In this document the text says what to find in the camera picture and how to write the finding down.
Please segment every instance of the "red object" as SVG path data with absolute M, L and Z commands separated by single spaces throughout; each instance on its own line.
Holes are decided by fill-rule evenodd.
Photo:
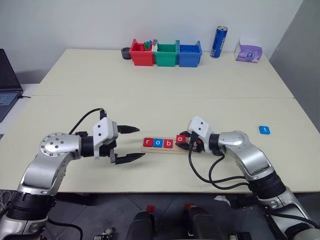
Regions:
M 153 66 L 155 62 L 154 53 L 151 51 L 152 48 L 145 49 L 143 43 L 138 43 L 136 39 L 133 39 L 129 53 L 132 61 L 136 66 Z
M 191 207 L 191 206 L 194 206 L 195 204 L 194 203 L 186 203 L 185 205 L 184 205 L 184 210 L 189 210 L 189 208 Z
M 150 214 L 154 214 L 155 211 L 156 211 L 156 207 L 155 206 L 152 206 L 152 205 L 148 205 L 146 206 L 146 211 Z
M 185 143 L 186 142 L 186 136 L 185 135 L 177 135 L 175 141 L 177 143 Z
M 174 141 L 172 139 L 165 139 L 163 142 L 163 147 L 166 149 L 172 149 L 174 147 Z
M 151 137 L 145 137 L 143 140 L 144 147 L 152 147 L 154 145 L 154 139 Z

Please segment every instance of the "blue aluminum can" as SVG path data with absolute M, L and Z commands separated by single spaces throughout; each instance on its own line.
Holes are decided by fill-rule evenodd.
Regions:
M 215 37 L 211 49 L 210 56 L 213 58 L 220 57 L 222 47 L 224 45 L 228 28 L 225 26 L 218 26 L 215 32 Z

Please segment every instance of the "plastic bin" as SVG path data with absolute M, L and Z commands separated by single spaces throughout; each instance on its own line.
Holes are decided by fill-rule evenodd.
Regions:
M 154 52 L 156 65 L 159 67 L 174 67 L 177 63 L 178 56 L 178 42 L 175 44 L 159 44 L 156 41 L 156 48 Z
M 145 49 L 144 43 L 138 43 L 136 39 L 133 39 L 129 53 L 132 61 L 136 66 L 153 66 L 155 63 L 154 53 L 152 48 Z
M 200 41 L 196 42 L 196 45 L 178 45 L 178 63 L 179 67 L 191 67 L 196 68 L 200 62 L 202 55 Z

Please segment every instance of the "laptop keyboard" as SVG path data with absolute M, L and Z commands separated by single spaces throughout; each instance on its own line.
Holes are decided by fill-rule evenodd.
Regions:
M 0 93 L 0 106 L 8 106 L 17 96 L 17 92 Z

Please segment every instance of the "green bin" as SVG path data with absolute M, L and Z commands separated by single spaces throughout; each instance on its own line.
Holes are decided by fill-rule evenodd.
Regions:
M 174 67 L 178 57 L 178 40 L 175 44 L 159 44 L 154 52 L 156 65 L 159 67 Z

